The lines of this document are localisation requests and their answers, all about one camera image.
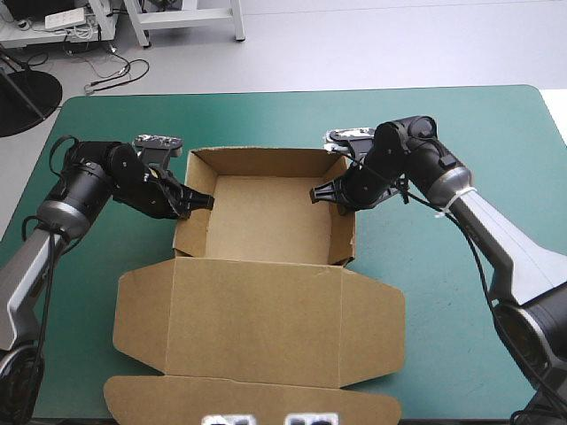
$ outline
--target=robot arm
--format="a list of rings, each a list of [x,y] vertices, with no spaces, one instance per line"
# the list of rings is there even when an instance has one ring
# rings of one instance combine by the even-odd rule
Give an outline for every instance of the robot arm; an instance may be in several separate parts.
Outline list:
[[[478,194],[470,170],[437,138],[432,118],[332,131],[325,148],[354,162],[344,175],[312,189],[313,202],[333,202],[344,211],[373,208],[398,189],[403,195],[405,174],[431,204],[453,214],[494,268],[489,294],[497,303],[496,329],[538,389],[528,409],[556,411],[548,390],[567,398],[567,257],[538,246]],[[537,414],[522,420],[557,421]]]
[[[50,157],[69,139],[74,144],[56,173],[59,180],[33,217],[38,226],[0,270],[0,421],[25,423],[31,416],[43,374],[43,359],[35,360],[40,336],[35,302],[50,268],[72,241],[87,234],[108,200],[156,219],[187,219],[193,210],[213,208],[212,197],[182,185],[167,169],[169,159],[181,153],[181,139],[138,136],[137,153],[126,143],[65,136]]]

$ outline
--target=white floor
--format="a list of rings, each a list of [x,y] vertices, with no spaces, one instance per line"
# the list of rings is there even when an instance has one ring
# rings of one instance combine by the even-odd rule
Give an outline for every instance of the white floor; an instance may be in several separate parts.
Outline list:
[[[201,7],[228,0],[202,0]],[[567,1],[242,0],[245,42],[230,26],[152,32],[141,49],[126,17],[116,45],[146,58],[150,73],[109,95],[382,89],[531,84],[543,90],[567,140]],[[101,53],[100,73],[121,67]],[[65,98],[97,79],[60,46],[40,69]],[[55,117],[0,138],[0,235],[4,233]]]

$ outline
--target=white cable tie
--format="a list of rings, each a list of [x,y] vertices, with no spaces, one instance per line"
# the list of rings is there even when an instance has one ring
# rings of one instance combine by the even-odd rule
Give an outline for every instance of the white cable tie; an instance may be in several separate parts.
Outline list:
[[[445,217],[447,214],[450,213],[449,209],[451,208],[451,205],[453,205],[454,202],[457,199],[459,199],[463,195],[466,195],[469,192],[476,192],[476,191],[477,191],[477,188],[475,188],[473,186],[469,186],[468,188],[457,190],[454,193],[453,197],[451,199],[449,199],[449,202],[447,202],[447,205],[445,205],[443,208],[441,208],[441,211],[439,211],[437,214],[435,214],[435,218],[440,219],[441,217]]]

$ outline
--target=green table mat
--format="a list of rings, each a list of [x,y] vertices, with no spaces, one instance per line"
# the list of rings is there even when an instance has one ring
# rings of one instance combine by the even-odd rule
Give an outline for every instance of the green table mat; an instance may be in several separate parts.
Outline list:
[[[182,179],[193,148],[321,147],[328,129],[417,114],[438,121],[441,141],[470,167],[487,200],[540,244],[567,252],[565,146],[540,93],[507,86],[73,98],[0,244],[0,264],[21,245],[22,219],[56,181],[47,153],[60,135],[123,142],[143,133],[180,136],[184,154],[170,166]],[[349,268],[405,292],[407,335],[401,372],[352,389],[398,398],[406,418],[504,418],[523,407],[532,389],[493,330],[474,262],[455,228],[399,197],[359,212],[357,220],[357,259]],[[61,260],[36,416],[106,417],[107,378],[157,374],[113,348],[117,281],[128,270],[170,259],[174,227],[109,203],[80,247]]]

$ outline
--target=open cardboard box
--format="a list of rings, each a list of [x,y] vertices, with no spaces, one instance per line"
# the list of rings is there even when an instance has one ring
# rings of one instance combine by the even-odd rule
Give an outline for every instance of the open cardboard box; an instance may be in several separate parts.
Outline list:
[[[179,221],[175,259],[120,278],[114,345],[165,376],[106,383],[119,423],[335,412],[341,425],[397,424],[394,398],[340,390],[401,368],[405,323],[399,290],[342,267],[354,214],[311,204],[345,170],[322,150],[190,154],[187,183],[214,209]]]
[[[301,264],[354,257],[354,214],[312,205],[309,190],[341,175],[345,159],[319,149],[209,148],[192,151],[187,184],[214,195],[212,211],[179,221],[178,255]]]
[[[338,412],[353,425],[400,418],[393,398],[338,390],[399,370],[404,345],[401,292],[343,267],[177,258],[128,272],[114,345],[166,375],[106,384],[123,425],[156,408],[180,423],[178,409],[280,424],[284,412]]]

